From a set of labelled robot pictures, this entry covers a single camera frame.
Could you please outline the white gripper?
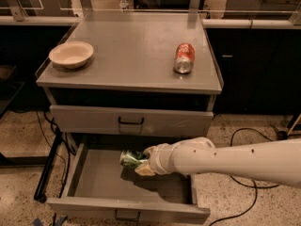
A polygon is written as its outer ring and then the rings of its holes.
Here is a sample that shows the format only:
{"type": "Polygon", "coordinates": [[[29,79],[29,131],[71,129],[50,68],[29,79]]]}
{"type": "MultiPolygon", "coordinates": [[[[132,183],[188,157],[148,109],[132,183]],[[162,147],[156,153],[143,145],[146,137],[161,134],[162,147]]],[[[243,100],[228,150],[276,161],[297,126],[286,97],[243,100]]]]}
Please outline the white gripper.
{"type": "Polygon", "coordinates": [[[135,172],[140,176],[154,176],[155,173],[165,175],[177,172],[174,164],[173,152],[178,147],[179,143],[163,143],[145,149],[143,154],[149,157],[149,164],[141,164],[135,169],[135,172]]]}

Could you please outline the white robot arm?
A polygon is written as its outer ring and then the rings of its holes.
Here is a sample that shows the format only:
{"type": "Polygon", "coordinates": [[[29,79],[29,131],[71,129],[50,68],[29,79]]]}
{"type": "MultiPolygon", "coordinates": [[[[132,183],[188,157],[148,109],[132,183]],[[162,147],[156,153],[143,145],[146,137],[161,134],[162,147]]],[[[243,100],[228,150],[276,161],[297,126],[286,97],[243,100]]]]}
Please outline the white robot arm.
{"type": "Polygon", "coordinates": [[[144,151],[141,176],[220,173],[301,187],[301,139],[217,148],[206,137],[159,144],[144,151]]]}

